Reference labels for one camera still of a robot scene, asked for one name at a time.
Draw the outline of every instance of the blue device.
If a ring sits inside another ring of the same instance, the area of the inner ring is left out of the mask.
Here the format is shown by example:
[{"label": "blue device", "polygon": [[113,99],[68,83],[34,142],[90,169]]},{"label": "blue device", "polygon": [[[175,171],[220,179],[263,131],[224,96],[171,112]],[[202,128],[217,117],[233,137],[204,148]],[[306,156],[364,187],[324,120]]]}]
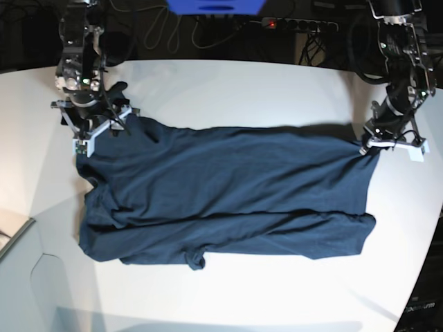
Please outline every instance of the blue device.
[{"label": "blue device", "polygon": [[168,0],[177,15],[256,15],[266,0]]}]

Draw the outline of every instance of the white table surface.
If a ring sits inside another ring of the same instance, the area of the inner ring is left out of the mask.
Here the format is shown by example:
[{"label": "white table surface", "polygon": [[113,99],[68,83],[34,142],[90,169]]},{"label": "white table surface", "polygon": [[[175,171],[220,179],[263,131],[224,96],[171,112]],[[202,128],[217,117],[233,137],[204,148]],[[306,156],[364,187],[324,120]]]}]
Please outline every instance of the white table surface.
[{"label": "white table surface", "polygon": [[[443,202],[440,91],[417,116],[431,146],[426,162],[409,161],[401,149],[382,153],[367,206],[377,225],[361,255],[311,261],[206,254],[206,267],[195,272],[187,266],[96,263],[77,247],[79,202],[90,187],[76,174],[69,128],[49,107],[61,97],[54,72],[0,75],[0,220],[37,219],[44,252],[64,261],[74,309],[104,313],[106,331],[126,326],[110,318],[117,316],[242,325],[247,331],[394,329]],[[382,86],[368,86],[351,73],[252,62],[126,62],[108,78],[109,84],[129,83],[126,96],[143,116],[194,129],[362,123],[372,99],[384,97]]]}]

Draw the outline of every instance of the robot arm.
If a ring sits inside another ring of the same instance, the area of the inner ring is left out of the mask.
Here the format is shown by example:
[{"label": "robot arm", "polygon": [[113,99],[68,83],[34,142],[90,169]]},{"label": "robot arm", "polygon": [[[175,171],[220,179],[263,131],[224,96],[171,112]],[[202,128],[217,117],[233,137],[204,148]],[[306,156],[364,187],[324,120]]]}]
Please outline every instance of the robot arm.
[{"label": "robot arm", "polygon": [[[388,77],[372,79],[358,66],[356,73],[371,84],[388,83],[382,105],[372,103],[373,117],[365,124],[361,153],[373,149],[403,147],[423,157],[426,139],[421,137],[415,114],[428,96],[435,95],[433,67],[422,22],[419,0],[369,0],[373,17],[379,25],[379,47],[386,58]],[[60,109],[63,124],[74,132],[73,147],[77,154],[92,155],[95,137],[110,129],[125,130],[125,117],[137,113],[123,96],[127,84],[119,82],[106,91],[103,72],[108,54],[102,38],[104,10],[99,0],[70,0],[66,15],[60,22],[64,50],[57,68],[55,84],[67,99],[54,102]],[[348,46],[351,62],[352,45]],[[410,131],[405,131],[409,124]],[[411,142],[407,133],[414,133]]]},{"label": "robot arm", "polygon": [[114,134],[127,130],[125,118],[132,109],[118,82],[106,91],[103,73],[107,54],[102,49],[104,10],[99,0],[70,0],[60,22],[62,58],[55,74],[55,85],[67,96],[52,103],[62,113],[62,124],[73,133],[73,150],[90,157],[95,139],[110,129]]},{"label": "robot arm", "polygon": [[[365,124],[361,153],[373,147],[400,147],[408,149],[413,160],[422,160],[427,143],[419,134],[415,114],[428,96],[435,95],[435,78],[424,39],[421,3],[370,0],[370,7],[379,20],[378,42],[386,59],[388,85],[382,105],[372,103],[373,117]],[[412,129],[405,131],[410,123]],[[407,133],[414,134],[411,142],[406,140]]]}]

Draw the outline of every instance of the t-shirt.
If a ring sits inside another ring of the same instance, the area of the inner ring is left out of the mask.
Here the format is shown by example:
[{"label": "t-shirt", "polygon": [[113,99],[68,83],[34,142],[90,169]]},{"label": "t-shirt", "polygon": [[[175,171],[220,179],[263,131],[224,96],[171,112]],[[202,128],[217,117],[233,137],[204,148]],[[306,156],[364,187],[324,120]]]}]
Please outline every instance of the t-shirt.
[{"label": "t-shirt", "polygon": [[188,264],[204,253],[356,255],[378,155],[358,142],[272,129],[177,129],[130,115],[77,157],[85,196],[80,247],[97,261]]}]

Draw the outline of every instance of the screw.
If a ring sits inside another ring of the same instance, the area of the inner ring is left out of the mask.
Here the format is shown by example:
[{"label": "screw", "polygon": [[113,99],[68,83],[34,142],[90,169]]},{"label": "screw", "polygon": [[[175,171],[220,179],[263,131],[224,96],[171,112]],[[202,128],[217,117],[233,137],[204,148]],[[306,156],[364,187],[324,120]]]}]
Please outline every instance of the screw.
[{"label": "screw", "polygon": [[101,27],[99,27],[99,26],[96,26],[94,28],[94,32],[101,35],[103,33],[103,29]]},{"label": "screw", "polygon": [[361,147],[359,152],[362,156],[365,156],[369,152],[369,148],[368,147]]},{"label": "screw", "polygon": [[100,82],[99,81],[92,81],[91,82],[91,90],[97,92],[98,90],[100,90]]},{"label": "screw", "polygon": [[66,80],[66,87],[69,90],[77,90],[77,80],[75,78],[70,77],[69,79]]}]

